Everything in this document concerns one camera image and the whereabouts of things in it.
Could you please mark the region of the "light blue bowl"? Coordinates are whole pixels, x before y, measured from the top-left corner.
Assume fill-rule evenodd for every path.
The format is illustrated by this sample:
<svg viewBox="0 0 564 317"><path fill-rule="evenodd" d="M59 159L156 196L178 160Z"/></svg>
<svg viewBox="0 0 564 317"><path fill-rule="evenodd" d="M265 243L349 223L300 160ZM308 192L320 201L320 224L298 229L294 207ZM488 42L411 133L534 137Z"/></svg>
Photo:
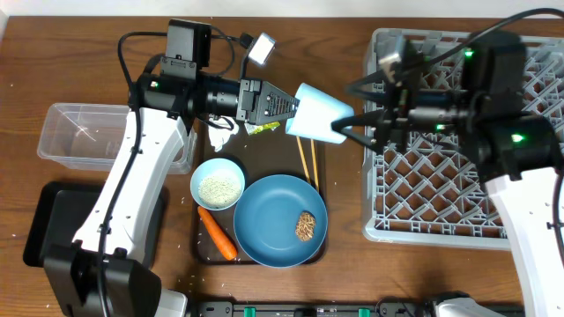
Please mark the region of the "light blue bowl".
<svg viewBox="0 0 564 317"><path fill-rule="evenodd" d="M230 159L213 158L192 174L190 193L207 210L226 210L237 203L245 186L245 175L237 164Z"/></svg>

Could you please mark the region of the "yellow green snack wrapper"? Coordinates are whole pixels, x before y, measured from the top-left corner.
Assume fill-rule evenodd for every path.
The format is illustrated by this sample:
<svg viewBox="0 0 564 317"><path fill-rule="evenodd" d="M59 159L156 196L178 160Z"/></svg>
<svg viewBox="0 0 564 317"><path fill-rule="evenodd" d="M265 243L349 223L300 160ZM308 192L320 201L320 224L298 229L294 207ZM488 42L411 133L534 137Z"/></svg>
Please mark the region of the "yellow green snack wrapper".
<svg viewBox="0 0 564 317"><path fill-rule="evenodd" d="M262 133L266 130L275 130L279 126L280 126L280 122L270 122L264 125L252 125L249 123L244 124L245 130L250 136Z"/></svg>

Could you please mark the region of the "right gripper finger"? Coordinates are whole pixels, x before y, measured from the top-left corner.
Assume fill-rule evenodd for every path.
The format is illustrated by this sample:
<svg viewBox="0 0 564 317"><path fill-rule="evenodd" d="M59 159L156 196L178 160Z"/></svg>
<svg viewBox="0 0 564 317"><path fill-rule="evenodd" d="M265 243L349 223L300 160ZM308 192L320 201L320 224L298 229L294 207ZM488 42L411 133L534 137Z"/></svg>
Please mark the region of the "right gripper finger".
<svg viewBox="0 0 564 317"><path fill-rule="evenodd" d="M353 127L375 128L378 119L378 111L357 114L335 120L331 123L331 129L371 151L379 151L379 144L375 138L357 134L353 131Z"/></svg>
<svg viewBox="0 0 564 317"><path fill-rule="evenodd" d="M369 92L364 89L365 85L378 84L380 82L387 84L386 76L382 73L372 73L348 84L345 91L356 98L371 101L380 105L386 105L388 96L385 92Z"/></svg>

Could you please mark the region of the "light blue cup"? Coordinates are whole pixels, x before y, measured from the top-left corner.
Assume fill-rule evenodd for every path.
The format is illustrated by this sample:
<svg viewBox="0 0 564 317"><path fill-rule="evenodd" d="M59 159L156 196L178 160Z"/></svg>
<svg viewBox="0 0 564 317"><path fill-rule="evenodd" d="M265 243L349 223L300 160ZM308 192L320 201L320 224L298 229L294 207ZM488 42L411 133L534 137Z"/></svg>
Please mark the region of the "light blue cup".
<svg viewBox="0 0 564 317"><path fill-rule="evenodd" d="M354 115L351 106L311 85L302 83L295 94L299 101L295 116L286 121L286 134L331 144L341 144L346 136L335 132L334 121Z"/></svg>

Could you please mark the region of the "dark blue plate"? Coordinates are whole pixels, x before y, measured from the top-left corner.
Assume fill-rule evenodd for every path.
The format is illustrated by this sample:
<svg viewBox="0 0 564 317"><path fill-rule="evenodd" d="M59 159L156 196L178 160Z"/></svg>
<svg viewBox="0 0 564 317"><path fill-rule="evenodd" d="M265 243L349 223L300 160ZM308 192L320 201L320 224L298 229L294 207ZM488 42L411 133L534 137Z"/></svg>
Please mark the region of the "dark blue plate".
<svg viewBox="0 0 564 317"><path fill-rule="evenodd" d="M300 216L313 216L313 237L296 234ZM312 258L328 231L328 211L308 182L287 174L263 177L242 194L234 211L234 234L253 261L272 268L290 268Z"/></svg>

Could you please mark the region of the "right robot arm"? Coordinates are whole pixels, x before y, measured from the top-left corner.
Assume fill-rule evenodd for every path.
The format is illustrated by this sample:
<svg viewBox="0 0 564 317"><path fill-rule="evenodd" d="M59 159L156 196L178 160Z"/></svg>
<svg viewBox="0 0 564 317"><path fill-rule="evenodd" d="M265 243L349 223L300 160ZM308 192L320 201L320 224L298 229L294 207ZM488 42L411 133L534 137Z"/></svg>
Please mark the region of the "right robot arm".
<svg viewBox="0 0 564 317"><path fill-rule="evenodd" d="M456 47L464 60L457 92L425 92L431 60L409 41L348 89L380 105L332 129L380 152L404 149L410 132L452 132L476 166L506 229L529 316L563 313L563 154L550 121L523 110L527 48L516 33L488 29Z"/></svg>

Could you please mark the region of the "white napkin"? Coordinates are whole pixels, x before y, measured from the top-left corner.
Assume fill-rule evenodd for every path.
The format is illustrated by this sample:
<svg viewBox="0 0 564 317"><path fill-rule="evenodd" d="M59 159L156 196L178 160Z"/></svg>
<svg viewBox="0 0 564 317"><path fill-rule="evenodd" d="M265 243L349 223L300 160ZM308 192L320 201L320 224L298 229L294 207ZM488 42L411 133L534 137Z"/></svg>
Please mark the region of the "white napkin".
<svg viewBox="0 0 564 317"><path fill-rule="evenodd" d="M211 118L208 126L208 137L215 152L219 152L232 136L239 132L239 126L231 117L221 116L217 120Z"/></svg>

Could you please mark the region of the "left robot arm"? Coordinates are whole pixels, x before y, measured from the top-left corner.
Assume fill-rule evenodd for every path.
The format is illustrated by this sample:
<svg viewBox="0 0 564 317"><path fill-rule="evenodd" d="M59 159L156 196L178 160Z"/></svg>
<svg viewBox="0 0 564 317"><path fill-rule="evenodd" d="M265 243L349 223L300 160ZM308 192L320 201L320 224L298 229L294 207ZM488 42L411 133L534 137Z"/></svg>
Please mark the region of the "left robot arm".
<svg viewBox="0 0 564 317"><path fill-rule="evenodd" d="M49 247L43 268L66 316L184 316L188 298L151 271L155 211L164 180L192 123L264 125L295 116L299 101L262 79L228 80L208 70L210 24L172 19L167 48L128 78L129 113L120 150L84 223Z"/></svg>

